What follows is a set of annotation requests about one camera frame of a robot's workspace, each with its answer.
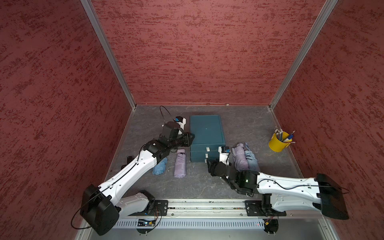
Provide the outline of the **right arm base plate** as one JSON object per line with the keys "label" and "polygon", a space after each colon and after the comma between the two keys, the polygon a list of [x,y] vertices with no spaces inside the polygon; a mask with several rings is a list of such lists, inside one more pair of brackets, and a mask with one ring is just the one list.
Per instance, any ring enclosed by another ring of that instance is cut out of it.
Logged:
{"label": "right arm base plate", "polygon": [[286,217],[286,212],[278,212],[267,207],[262,201],[244,201],[248,217]]}

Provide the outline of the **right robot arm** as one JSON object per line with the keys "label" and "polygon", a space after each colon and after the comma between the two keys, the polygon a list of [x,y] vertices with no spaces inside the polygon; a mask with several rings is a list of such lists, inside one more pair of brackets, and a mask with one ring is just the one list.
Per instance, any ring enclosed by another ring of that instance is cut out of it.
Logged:
{"label": "right robot arm", "polygon": [[266,217],[283,216],[287,211],[318,211],[335,220],[348,220],[349,214],[342,188],[331,177],[277,177],[257,171],[238,171],[218,160],[207,160],[208,172],[220,177],[240,195],[262,196],[261,212]]}

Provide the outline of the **teal drawer cabinet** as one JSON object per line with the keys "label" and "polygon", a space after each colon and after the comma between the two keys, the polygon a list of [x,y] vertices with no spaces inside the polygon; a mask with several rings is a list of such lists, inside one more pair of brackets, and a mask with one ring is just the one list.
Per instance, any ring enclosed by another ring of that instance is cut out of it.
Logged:
{"label": "teal drawer cabinet", "polygon": [[220,157],[219,147],[224,147],[226,140],[219,115],[190,116],[190,132],[195,135],[190,146],[192,163]]}

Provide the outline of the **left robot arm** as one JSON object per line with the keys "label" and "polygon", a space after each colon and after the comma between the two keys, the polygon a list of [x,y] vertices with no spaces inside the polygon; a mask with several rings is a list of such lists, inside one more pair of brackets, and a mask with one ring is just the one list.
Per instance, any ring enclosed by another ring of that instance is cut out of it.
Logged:
{"label": "left robot arm", "polygon": [[142,213],[158,218],[163,214],[155,203],[155,197],[147,191],[127,198],[124,195],[172,150],[191,146],[195,136],[184,131],[186,122],[185,118],[178,116],[165,123],[159,138],[144,144],[138,156],[116,175],[97,187],[89,185],[84,190],[80,215],[98,235],[109,232],[121,217]]}

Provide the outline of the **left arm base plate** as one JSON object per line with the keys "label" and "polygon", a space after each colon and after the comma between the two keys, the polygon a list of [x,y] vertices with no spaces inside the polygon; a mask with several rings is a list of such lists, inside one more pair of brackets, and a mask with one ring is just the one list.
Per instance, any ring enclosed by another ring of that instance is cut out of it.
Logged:
{"label": "left arm base plate", "polygon": [[143,211],[145,216],[151,216],[158,213],[161,216],[166,216],[168,213],[168,200],[153,200],[150,201]]}

